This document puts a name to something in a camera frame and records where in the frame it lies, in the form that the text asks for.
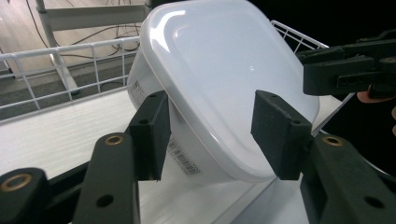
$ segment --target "screw hole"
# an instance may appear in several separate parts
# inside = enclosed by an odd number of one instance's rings
[[[385,205],[379,201],[377,198],[366,196],[364,197],[364,201],[366,201],[368,204],[370,204],[372,207],[376,208],[384,208]]]
[[[107,207],[109,205],[111,205],[114,201],[113,196],[107,194],[104,195],[102,197],[100,197],[97,201],[96,201],[96,206],[98,207]]]
[[[122,136],[113,135],[113,136],[108,137],[105,140],[105,143],[107,145],[114,146],[114,145],[118,145],[122,141],[123,141],[123,137]]]
[[[341,141],[341,139],[338,139],[336,137],[324,137],[323,141],[334,147],[340,147],[343,145],[343,141]]]
[[[112,144],[114,144],[114,143],[116,143],[116,142],[118,142],[118,141],[120,141],[120,138],[117,137],[117,136],[110,137],[110,138],[108,139],[108,142],[109,142],[109,143],[112,143]]]
[[[396,63],[396,59],[395,58],[386,58],[384,61],[386,63]]]
[[[141,119],[141,120],[139,121],[139,124],[148,124],[148,123],[149,123],[149,121],[146,120],[146,119]]]
[[[7,179],[1,184],[0,189],[4,192],[9,192],[17,189],[21,189],[28,185],[32,180],[33,176],[30,174],[19,174],[14,175]]]

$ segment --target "wire basket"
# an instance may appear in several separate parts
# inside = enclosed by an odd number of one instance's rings
[[[304,35],[278,21],[272,21],[294,52],[304,49],[327,48],[326,45]],[[126,87],[126,80],[134,56],[137,52],[139,37],[126,37],[115,40],[79,44],[67,47],[29,50],[0,54],[0,63],[10,64],[12,74],[0,76],[0,85],[7,85],[10,79],[18,82],[16,90],[0,92],[0,120],[14,118],[23,114],[39,111],[55,105],[64,105],[81,98],[101,94],[105,91],[118,91]],[[117,46],[117,53],[98,55],[100,49]],[[89,57],[78,62],[69,62],[64,56],[84,51]],[[48,61],[55,58],[58,63],[32,69],[32,62]],[[78,86],[69,88],[65,71],[70,70]]]

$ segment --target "cable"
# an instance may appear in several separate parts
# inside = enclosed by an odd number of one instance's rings
[[[68,2],[72,7],[74,7],[74,5],[69,0],[66,0],[66,2]]]
[[[69,0],[66,0],[66,1],[67,1],[72,7],[74,6],[71,2],[69,2]],[[46,44],[46,42],[44,41],[43,36],[40,34],[40,32],[39,32],[39,30],[38,30],[37,23],[36,23],[36,21],[35,21],[34,15],[33,15],[33,11],[32,11],[32,9],[31,9],[31,7],[30,7],[30,4],[29,4],[29,0],[26,0],[26,5],[27,5],[28,8],[29,8],[29,12],[30,12],[30,15],[31,15],[31,17],[32,17],[33,23],[35,24],[35,30],[37,31],[37,34],[38,34],[38,36],[40,37],[41,42],[43,43],[43,45],[44,45],[46,48],[48,48],[49,46]],[[140,26],[136,25],[136,23],[134,23],[134,26],[125,24],[124,27],[125,27],[125,31],[126,31],[126,27],[134,27],[135,30],[136,30],[136,32],[137,32],[137,34],[139,35],[139,31],[138,31],[137,27],[140,27]],[[120,25],[117,25],[117,26],[110,26],[110,27],[107,27],[107,28],[105,28],[105,29],[102,29],[102,30],[100,30],[100,31],[98,31],[98,32],[95,32],[95,33],[93,33],[93,34],[91,34],[91,35],[85,36],[84,38],[82,38],[82,39],[80,39],[80,40],[78,40],[78,41],[76,41],[76,42],[74,42],[74,43],[72,43],[72,44],[70,44],[70,45],[76,45],[76,44],[81,43],[82,41],[84,41],[84,40],[86,40],[86,39],[88,39],[88,38],[90,38],[90,37],[92,37],[92,36],[94,36],[94,35],[98,35],[98,34],[104,32],[104,31],[106,31],[106,30],[113,29],[113,28],[117,28],[116,39],[117,39],[117,38],[122,38],[122,37],[128,37],[128,36],[123,36],[123,35],[126,35],[126,34],[132,32],[132,31],[130,31],[130,32],[125,32],[125,33],[123,33],[122,35],[119,35]],[[134,51],[134,50],[136,50],[138,47],[139,47],[139,44],[137,45],[136,48],[134,48],[134,49],[125,49],[125,51]],[[108,55],[108,56],[112,56],[112,55],[116,54],[116,53],[118,52],[118,50],[120,50],[120,46],[117,47],[117,50],[116,50],[115,52],[111,53],[111,54]],[[93,59],[93,57],[84,56],[84,55],[77,55],[77,54],[63,54],[62,56],[65,56],[65,57],[81,57],[81,58]]]
[[[35,17],[33,16],[32,9],[30,8],[29,0],[26,0],[26,4],[29,7],[30,15],[32,16],[33,23],[35,24],[35,30],[37,31],[38,35],[40,36],[40,39],[43,42],[43,44],[46,46],[46,48],[48,48],[49,46],[46,44],[46,42],[43,39],[43,36],[41,36],[40,32],[38,31],[37,23],[35,23]]]

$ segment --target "wire rack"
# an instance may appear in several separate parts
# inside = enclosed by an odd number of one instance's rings
[[[318,42],[317,40],[304,35],[287,25],[282,24],[278,21],[271,21],[273,26],[279,31],[285,41],[289,44],[294,52],[304,49],[320,49],[327,48],[325,44]],[[9,95],[1,95],[0,97],[0,119],[10,119],[17,117],[22,114],[28,114],[34,111],[40,111],[44,108],[53,107],[55,105],[64,105],[67,103],[74,102],[87,95],[81,94],[81,92],[91,90],[89,96],[94,96],[103,93],[104,91],[118,91],[126,87],[126,80],[129,74],[130,65],[127,63],[131,61],[136,54],[136,50],[128,50],[128,45],[135,43],[138,46],[139,37],[125,37],[114,40],[100,41],[89,44],[78,44],[74,46],[58,47],[50,49],[38,49],[29,50],[16,53],[0,54],[0,63],[13,64],[12,74],[6,74],[0,76],[0,83],[3,80],[10,80],[16,78],[16,82],[20,82],[22,90],[25,91],[24,97],[17,97],[16,93],[10,93]],[[117,46],[119,52],[117,54],[110,54],[107,56],[99,56],[98,51],[100,48]],[[76,52],[85,50],[91,54],[90,57],[85,57],[82,62],[67,62],[62,59],[62,56],[66,53]],[[38,57],[41,60],[50,61],[50,57],[58,59],[58,64],[50,64],[45,67],[37,69],[29,69],[23,65],[23,61],[29,58]],[[111,61],[114,63],[117,61],[118,69],[114,69],[115,72],[112,76],[103,78],[101,64]],[[70,89],[67,86],[67,81],[64,76],[64,69],[71,69],[79,67],[80,70],[84,70],[85,67],[91,68],[92,80],[88,83],[80,83],[75,89]],[[63,80],[63,85],[59,86],[58,90],[53,90],[50,93],[37,93],[38,89],[46,89],[46,85],[37,87],[35,80],[39,77],[43,77],[47,74],[58,74],[60,80]],[[106,84],[117,83],[116,88],[111,90],[103,90],[103,86]]]

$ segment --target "white surface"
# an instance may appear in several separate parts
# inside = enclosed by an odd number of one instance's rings
[[[276,179],[232,223],[308,224],[300,181]]]
[[[317,118],[312,123],[312,130],[315,130],[319,125],[321,128],[328,122],[327,118],[334,112],[342,102],[332,96],[319,96],[320,108]]]
[[[126,90],[0,122],[0,175],[23,167],[55,177],[91,158],[98,138],[123,132],[135,113]],[[160,182],[139,182],[142,223],[233,220],[269,182],[202,186],[167,155]]]
[[[302,91],[303,67],[248,1],[156,7],[142,25],[140,41],[144,57],[136,59],[131,74],[149,65],[167,91],[175,139],[200,169],[212,171],[193,176],[198,182],[273,178],[250,134],[255,90],[280,95],[310,121],[318,113],[318,97]],[[143,91],[159,86],[142,83]]]

